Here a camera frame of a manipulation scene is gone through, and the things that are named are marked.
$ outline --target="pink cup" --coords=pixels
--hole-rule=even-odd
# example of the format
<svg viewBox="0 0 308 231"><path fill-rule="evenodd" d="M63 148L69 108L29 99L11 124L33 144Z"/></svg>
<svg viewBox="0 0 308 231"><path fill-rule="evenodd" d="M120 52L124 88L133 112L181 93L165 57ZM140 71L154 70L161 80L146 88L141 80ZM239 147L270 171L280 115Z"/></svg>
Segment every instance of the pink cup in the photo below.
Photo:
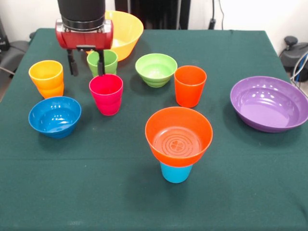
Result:
<svg viewBox="0 0 308 231"><path fill-rule="evenodd" d="M97 76L90 81L89 88L98 110L103 115L112 116L120 110L123 80L119 76Z"/></svg>

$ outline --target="white wall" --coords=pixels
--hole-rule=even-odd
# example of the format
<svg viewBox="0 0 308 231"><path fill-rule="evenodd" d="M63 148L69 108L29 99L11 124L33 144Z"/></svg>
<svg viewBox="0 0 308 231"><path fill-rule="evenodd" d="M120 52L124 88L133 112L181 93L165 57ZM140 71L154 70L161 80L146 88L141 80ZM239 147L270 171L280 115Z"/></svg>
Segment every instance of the white wall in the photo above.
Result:
<svg viewBox="0 0 308 231"><path fill-rule="evenodd" d="M114 10L115 1L106 0L106 9ZM0 0L0 17L9 41L29 40L31 32L55 27L61 18L57 0Z"/></svg>
<svg viewBox="0 0 308 231"><path fill-rule="evenodd" d="M277 53L284 37L293 35L308 42L308 0L220 0L225 13L224 29L265 30ZM192 0L189 29L207 29L212 0ZM222 14L215 0L215 29L221 29Z"/></svg>
<svg viewBox="0 0 308 231"><path fill-rule="evenodd" d="M215 29L221 29L222 14L215 0ZM308 41L308 0L221 0L224 29L265 30L279 53L287 35ZM106 0L108 10L114 0ZM0 0L0 17L10 41L25 39L40 27L54 27L60 18L57 0ZM207 29L212 0L192 0L189 29Z"/></svg>

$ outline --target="blue cable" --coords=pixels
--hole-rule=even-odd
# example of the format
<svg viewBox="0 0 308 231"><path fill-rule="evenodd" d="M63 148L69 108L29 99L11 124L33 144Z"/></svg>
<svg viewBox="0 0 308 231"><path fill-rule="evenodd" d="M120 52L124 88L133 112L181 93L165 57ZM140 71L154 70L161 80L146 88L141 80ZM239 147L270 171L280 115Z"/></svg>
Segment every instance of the blue cable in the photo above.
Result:
<svg viewBox="0 0 308 231"><path fill-rule="evenodd" d="M299 64L298 69L300 69L300 68L302 67L302 65L304 64L304 60L306 59L307 55L308 55L308 54L306 54L305 57L300 61L300 64ZM299 74L300 74L300 73L298 73L297 76L296 76L296 82L298 82Z"/></svg>

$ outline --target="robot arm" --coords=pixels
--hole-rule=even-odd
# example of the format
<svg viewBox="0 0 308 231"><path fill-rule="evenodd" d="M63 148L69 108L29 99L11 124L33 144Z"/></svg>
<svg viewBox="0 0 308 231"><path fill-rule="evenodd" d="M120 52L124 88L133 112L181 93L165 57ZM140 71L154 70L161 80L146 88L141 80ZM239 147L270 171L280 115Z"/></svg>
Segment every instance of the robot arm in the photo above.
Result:
<svg viewBox="0 0 308 231"><path fill-rule="evenodd" d="M56 21L56 36L67 50L71 74L78 75L73 50L97 51L98 72L105 74L103 50L110 49L113 25L105 20L104 0L58 0L61 19Z"/></svg>

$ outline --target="plastic cup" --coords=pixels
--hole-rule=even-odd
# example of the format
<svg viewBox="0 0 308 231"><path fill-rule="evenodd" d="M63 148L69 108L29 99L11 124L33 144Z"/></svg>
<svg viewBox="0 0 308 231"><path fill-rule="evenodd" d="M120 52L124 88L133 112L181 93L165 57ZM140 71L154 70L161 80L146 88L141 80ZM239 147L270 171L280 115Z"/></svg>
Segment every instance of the plastic cup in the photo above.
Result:
<svg viewBox="0 0 308 231"><path fill-rule="evenodd" d="M33 64L29 75L44 99L63 96L63 67L55 60L44 60Z"/></svg>
<svg viewBox="0 0 308 231"><path fill-rule="evenodd" d="M195 107L201 98L206 72L197 66L181 66L174 73L175 96L182 107Z"/></svg>
<svg viewBox="0 0 308 231"><path fill-rule="evenodd" d="M97 69L98 60L99 60L99 55L96 51L91 52L87 56L87 62L93 77L98 76L98 69ZM104 64L105 64L106 74L116 75L117 54L111 50L104 50Z"/></svg>
<svg viewBox="0 0 308 231"><path fill-rule="evenodd" d="M185 181L192 169L192 165L187 167L172 167L160 162L163 177L171 183L182 183Z"/></svg>
<svg viewBox="0 0 308 231"><path fill-rule="evenodd" d="M119 76L97 76L90 81L89 88L98 110L103 115L112 116L120 110L123 80Z"/></svg>

